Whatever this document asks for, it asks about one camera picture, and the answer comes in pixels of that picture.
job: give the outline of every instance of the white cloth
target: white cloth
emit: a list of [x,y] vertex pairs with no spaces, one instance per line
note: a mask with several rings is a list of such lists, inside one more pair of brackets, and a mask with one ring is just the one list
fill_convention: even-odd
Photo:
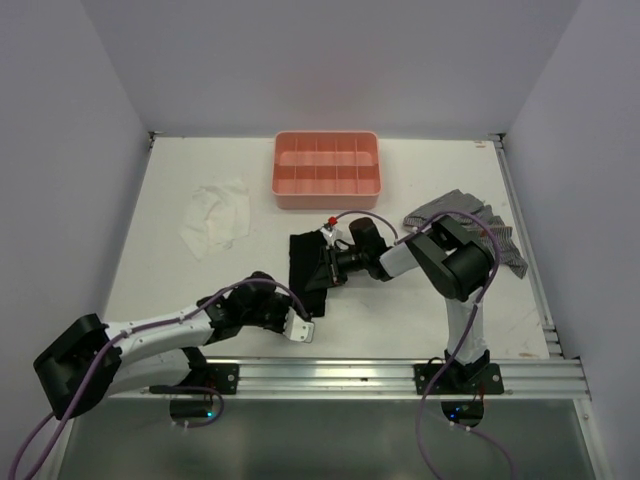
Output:
[[249,212],[249,191],[242,180],[221,180],[193,192],[179,233],[193,256],[202,260],[249,235]]

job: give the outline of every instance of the white tabletop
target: white tabletop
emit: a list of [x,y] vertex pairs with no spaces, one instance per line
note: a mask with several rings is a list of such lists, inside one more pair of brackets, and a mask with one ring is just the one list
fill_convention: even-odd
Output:
[[[398,228],[419,205],[453,189],[490,203],[508,225],[513,214],[490,142],[380,140],[383,189],[375,212]],[[284,211],[271,193],[273,139],[158,138],[133,216],[105,321],[170,313],[262,270],[287,283],[289,235],[317,229],[335,213]],[[229,250],[196,260],[178,234],[192,192],[240,177],[249,188],[251,229]],[[392,240],[384,225],[380,232]],[[514,230],[516,245],[520,245]],[[485,298],[485,336],[493,358],[548,358],[528,277],[502,266]],[[445,304],[415,269],[388,283],[353,274],[329,290],[313,343],[298,344],[258,328],[204,348],[208,355],[325,358],[441,356]]]

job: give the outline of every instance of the white backdrop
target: white backdrop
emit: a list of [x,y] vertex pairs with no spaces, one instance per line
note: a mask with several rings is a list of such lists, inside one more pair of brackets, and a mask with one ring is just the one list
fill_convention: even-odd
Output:
[[[78,316],[105,304],[147,142],[76,0],[0,2],[0,72],[4,477],[51,410],[33,360]],[[41,448],[46,437],[34,443]]]
[[507,135],[560,340],[620,479],[640,470],[638,18],[637,0],[584,0]]
[[83,0],[136,110],[171,135],[515,119],[579,0]]

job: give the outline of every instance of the purple cable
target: purple cable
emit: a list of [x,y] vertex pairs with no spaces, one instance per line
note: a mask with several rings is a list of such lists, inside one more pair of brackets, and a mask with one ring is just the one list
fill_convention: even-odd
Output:
[[[438,381],[438,379],[444,374],[444,372],[447,370],[447,368],[449,368],[451,366],[451,364],[454,362],[456,356],[460,352],[460,349],[462,348],[462,345],[464,344],[464,341],[467,339],[467,336],[469,335],[469,332],[471,331],[471,327],[473,326],[473,322],[476,319],[476,315],[478,314],[478,305],[482,302],[482,299],[484,298],[485,294],[487,293],[487,290],[489,289],[489,286],[491,286],[491,283],[493,283],[494,278],[498,274],[498,268],[500,267],[500,245],[498,243],[498,238],[491,231],[489,226],[486,223],[484,223],[482,220],[480,220],[478,217],[476,217],[475,215],[471,215],[470,213],[460,211],[460,210],[446,210],[446,211],[438,212],[437,214],[432,216],[430,219],[428,219],[424,224],[422,224],[422,226],[420,226],[420,228],[418,230],[416,230],[414,233],[409,234],[406,237],[400,239],[397,243],[406,242],[407,240],[410,240],[413,237],[415,237],[416,235],[418,235],[419,233],[424,232],[427,228],[429,228],[429,226],[435,220],[437,220],[438,218],[442,217],[443,215],[461,215],[461,216],[466,217],[469,220],[473,221],[478,226],[480,226],[487,233],[487,236],[489,237],[489,240],[491,240],[491,243],[493,245],[493,251],[495,252],[495,264],[494,264],[493,269],[491,270],[491,274],[489,275],[487,283],[482,287],[482,290],[480,290],[480,293],[476,297],[475,304],[474,304],[473,308],[471,309],[471,315],[469,315],[469,321],[467,322],[467,326],[465,327],[464,332],[462,333],[462,336],[460,337],[460,341],[456,345],[456,348],[453,349],[453,352],[451,352],[451,355],[449,356],[447,361],[444,362],[442,367],[440,367],[440,369],[436,372],[436,374],[431,378],[431,380],[427,384],[426,388],[424,389],[424,393],[422,394],[422,398],[420,399],[420,405],[418,407],[418,413],[416,415],[416,424],[415,424],[416,438],[418,440],[418,449],[420,450],[420,455],[422,456],[424,462],[427,464],[427,467],[429,467],[429,470],[431,470],[433,475],[438,480],[442,480],[443,477],[440,474],[440,472],[438,472],[438,470],[435,468],[435,465],[433,464],[431,458],[429,457],[429,454],[427,453],[427,449],[426,449],[426,447],[424,445],[424,440],[422,439],[422,422],[421,422],[421,420],[422,420],[422,416],[424,415],[424,407],[425,407],[425,404],[426,404],[427,395],[429,395],[429,393],[431,393],[431,390],[433,389],[433,387],[436,384],[436,382]],[[502,454],[505,456],[505,458],[507,459],[507,462],[509,463],[509,470],[510,470],[511,479],[517,478],[518,472],[517,472],[516,464],[515,464],[513,458],[511,457],[511,454],[507,451],[507,449],[504,448],[498,441],[494,440],[492,437],[490,437],[486,433],[479,432],[479,431],[476,431],[474,429],[471,429],[471,432],[473,434],[483,438],[487,442],[489,442],[492,445],[494,445],[498,450],[500,450],[502,452]]]
[[393,232],[393,239],[394,239],[394,243],[398,243],[398,231],[395,229],[395,227],[393,225],[391,225],[391,222],[389,222],[389,220],[387,220],[384,217],[381,217],[380,215],[378,215],[377,213],[373,213],[373,212],[367,212],[366,210],[347,210],[346,212],[342,212],[339,215],[336,215],[336,220],[346,216],[346,215],[351,215],[351,214],[360,214],[360,215],[368,215],[372,218],[375,218],[377,220],[380,220],[382,223],[384,223],[387,227],[389,227],[391,229],[391,231]]
[[[152,328],[164,327],[164,326],[167,326],[167,325],[173,325],[175,323],[180,323],[180,322],[185,321],[185,320],[190,320],[194,316],[196,316],[198,313],[203,311],[205,308],[207,308],[208,306],[210,306],[211,304],[213,304],[217,300],[219,300],[225,293],[228,293],[231,290],[233,290],[234,288],[239,287],[241,285],[248,285],[248,284],[252,284],[252,283],[274,285],[274,286],[276,286],[278,288],[281,288],[282,290],[284,290],[285,292],[287,292],[289,294],[289,296],[291,297],[293,302],[298,307],[300,315],[302,315],[305,319],[309,319],[310,318],[310,315],[307,313],[307,311],[305,310],[304,306],[302,305],[302,302],[296,296],[296,294],[293,293],[289,288],[287,288],[284,285],[282,285],[281,283],[276,282],[274,280],[269,280],[269,279],[266,279],[266,278],[245,278],[244,280],[241,280],[241,281],[236,282],[236,283],[234,283],[232,285],[229,285],[228,287],[225,287],[225,288],[222,288],[222,289],[218,290],[211,298],[209,298],[209,300],[204,302],[200,307],[196,308],[191,313],[188,313],[187,315],[185,315],[184,318],[182,318],[182,319],[180,317],[176,317],[176,318],[171,318],[171,319],[168,319],[168,320],[161,320],[161,321],[158,321],[158,322],[148,323],[146,325],[140,325],[138,327],[132,328],[131,329],[131,333],[138,333],[138,332],[142,332],[144,330],[150,330]],[[76,390],[76,393],[73,396],[73,398],[71,399],[71,402],[69,403],[69,406],[67,407],[67,409],[65,410],[64,414],[62,415],[62,418],[60,419],[60,422],[58,423],[58,426],[56,427],[55,431],[53,432],[53,435],[51,436],[51,439],[49,440],[49,442],[45,446],[44,450],[40,454],[40,457],[38,457],[38,460],[36,460],[36,462],[34,463],[33,467],[31,467],[31,470],[29,470],[29,472],[27,473],[27,475],[25,477],[26,480],[31,480],[36,475],[36,473],[38,473],[38,470],[40,470],[40,468],[44,464],[45,460],[47,459],[47,457],[49,456],[49,454],[53,450],[53,447],[55,446],[56,442],[60,438],[60,435],[62,434],[62,431],[64,430],[64,427],[67,425],[67,422],[69,421],[69,419],[71,417],[71,414],[73,413],[73,411],[78,406],[78,403],[80,402],[80,399],[82,398],[82,395],[84,394],[85,390],[87,389],[87,385],[89,384],[89,381],[91,380],[91,378],[95,374],[95,372],[98,369],[98,366],[100,365],[100,363],[102,362],[102,359],[104,358],[104,356],[107,354],[107,352],[109,351],[109,349],[111,347],[113,347],[120,340],[122,340],[123,338],[126,338],[128,336],[129,336],[129,333],[127,333],[126,331],[123,330],[121,333],[119,333],[118,335],[113,337],[111,340],[109,340],[100,349],[100,351],[96,354],[96,356],[92,360],[91,364],[89,365],[89,369],[87,370],[86,375],[82,379],[82,382],[80,383],[80,386],[78,387],[78,390]],[[215,390],[213,390],[213,389],[206,389],[206,391],[208,393],[215,392]],[[220,404],[220,412],[214,418],[219,418],[220,417],[220,414],[222,413],[222,409],[223,408],[224,408],[224,405],[221,403]],[[18,453],[16,454],[15,458],[13,459],[13,462],[11,463],[11,468],[9,469],[9,480],[15,480],[16,474],[17,474],[17,471],[18,471],[18,465],[20,463],[20,459],[22,458],[22,455],[24,454],[24,452],[27,449],[27,447],[29,446],[29,444],[33,441],[33,439],[37,435],[37,433],[42,429],[42,427],[52,417],[53,417],[53,413],[50,413],[49,415],[47,415],[47,417],[45,417],[45,419],[42,420],[38,424],[38,426],[29,434],[29,436],[26,438],[26,440],[20,446],[20,449],[18,450]],[[211,423],[213,423],[213,419],[209,423],[207,423],[207,422],[203,422],[203,423],[206,423],[207,425],[210,425]],[[196,428],[198,426],[204,426],[204,425],[196,424],[194,426],[194,428]]]

